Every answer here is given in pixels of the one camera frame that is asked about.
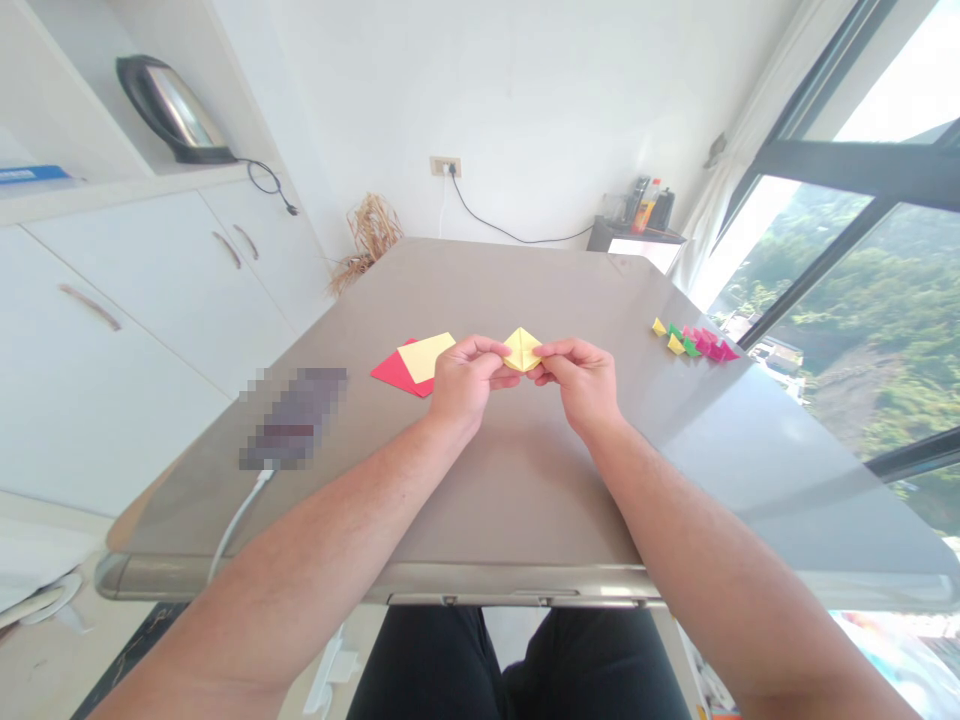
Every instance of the white cable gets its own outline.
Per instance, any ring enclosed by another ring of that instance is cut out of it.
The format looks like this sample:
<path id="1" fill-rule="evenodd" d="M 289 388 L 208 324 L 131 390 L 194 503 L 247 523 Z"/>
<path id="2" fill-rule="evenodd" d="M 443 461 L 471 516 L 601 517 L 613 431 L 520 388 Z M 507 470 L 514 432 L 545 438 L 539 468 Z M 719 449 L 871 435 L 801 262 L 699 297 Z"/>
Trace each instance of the white cable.
<path id="1" fill-rule="evenodd" d="M 443 211 L 447 207 L 447 173 L 450 172 L 450 166 L 443 165 L 443 202 L 440 203 L 440 225 L 437 227 L 437 239 L 443 239 Z"/>
<path id="2" fill-rule="evenodd" d="M 220 544 L 217 545 L 217 551 L 213 554 L 213 560 L 210 563 L 210 572 L 207 573 L 207 585 L 213 582 L 213 576 L 217 574 L 217 565 L 220 564 L 220 558 L 223 557 L 223 553 L 227 549 L 227 543 L 230 542 L 230 537 L 233 535 L 233 531 L 236 529 L 237 523 L 240 522 L 240 518 L 243 517 L 243 514 L 247 511 L 247 508 L 250 507 L 250 503 L 253 502 L 253 499 L 257 496 L 257 493 L 263 489 L 263 486 L 270 481 L 276 472 L 276 470 L 266 469 L 261 470 L 260 474 L 257 475 L 257 484 L 253 486 L 253 490 L 250 491 L 250 494 L 247 495 L 247 499 L 244 500 L 243 504 L 240 505 L 240 509 L 237 510 L 236 514 L 233 516 L 233 519 L 230 521 L 230 524 L 227 525 L 227 529 L 224 531 L 223 537 L 220 538 Z"/>

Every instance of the cabinet door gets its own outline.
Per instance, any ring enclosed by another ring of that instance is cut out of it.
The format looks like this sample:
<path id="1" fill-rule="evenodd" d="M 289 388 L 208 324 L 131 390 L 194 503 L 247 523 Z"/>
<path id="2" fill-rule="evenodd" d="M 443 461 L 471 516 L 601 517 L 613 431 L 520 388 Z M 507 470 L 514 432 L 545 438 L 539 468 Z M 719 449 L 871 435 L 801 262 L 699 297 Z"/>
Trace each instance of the cabinet door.
<path id="1" fill-rule="evenodd" d="M 25 227 L 231 397 L 295 339 L 195 192 Z"/>
<path id="2" fill-rule="evenodd" d="M 0 490 L 119 514 L 229 400 L 19 227 L 0 284 Z"/>
<path id="3" fill-rule="evenodd" d="M 257 181 L 273 187 L 269 177 Z M 283 191 L 296 204 L 287 186 Z M 204 188 L 200 194 L 297 332 L 319 320 L 333 298 L 307 218 L 290 215 L 279 195 L 261 192 L 249 181 Z"/>

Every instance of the sky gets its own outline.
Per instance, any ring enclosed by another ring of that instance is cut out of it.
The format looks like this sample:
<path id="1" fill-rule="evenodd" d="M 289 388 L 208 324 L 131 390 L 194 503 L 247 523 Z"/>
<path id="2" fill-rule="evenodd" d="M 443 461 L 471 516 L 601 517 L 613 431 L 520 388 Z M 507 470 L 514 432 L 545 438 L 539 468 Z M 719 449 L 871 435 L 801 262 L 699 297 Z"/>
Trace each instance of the sky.
<path id="1" fill-rule="evenodd" d="M 901 142 L 955 120 L 960 116 L 957 78 L 960 0 L 940 0 L 835 140 Z"/>

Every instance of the gray table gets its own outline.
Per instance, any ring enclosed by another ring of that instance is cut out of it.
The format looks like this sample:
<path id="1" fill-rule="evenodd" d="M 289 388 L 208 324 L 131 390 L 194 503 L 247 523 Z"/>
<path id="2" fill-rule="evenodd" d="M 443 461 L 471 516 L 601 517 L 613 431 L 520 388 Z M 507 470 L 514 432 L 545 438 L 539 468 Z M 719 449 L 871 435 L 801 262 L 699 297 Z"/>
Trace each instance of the gray table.
<path id="1" fill-rule="evenodd" d="M 960 565 L 909 508 L 750 360 L 675 357 L 650 331 L 655 316 L 709 325 L 644 258 L 406 239 L 121 518 L 129 532 L 101 563 L 98 589 L 187 600 L 203 588 L 256 478 L 238 469 L 238 450 L 296 368 L 344 367 L 346 392 L 312 466 L 266 486 L 227 557 L 426 412 L 429 399 L 369 376 L 397 345 L 444 331 L 506 338 L 522 325 L 541 341 L 577 335 L 613 353 L 627 418 L 828 606 L 957 605 Z M 480 432 L 367 599 L 617 605 L 658 593 L 556 388 L 524 383 L 491 398 Z"/>

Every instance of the leg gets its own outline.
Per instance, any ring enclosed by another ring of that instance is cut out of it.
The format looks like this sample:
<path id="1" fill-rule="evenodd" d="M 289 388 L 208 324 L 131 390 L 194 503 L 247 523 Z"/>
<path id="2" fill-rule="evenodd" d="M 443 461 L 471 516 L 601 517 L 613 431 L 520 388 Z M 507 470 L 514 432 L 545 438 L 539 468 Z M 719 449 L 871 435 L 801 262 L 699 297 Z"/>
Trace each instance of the leg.
<path id="1" fill-rule="evenodd" d="M 688 715 L 646 610 L 551 610 L 504 681 L 517 714 L 531 720 Z"/>
<path id="2" fill-rule="evenodd" d="M 500 666 L 480 608 L 392 607 L 347 720 L 507 717 Z"/>

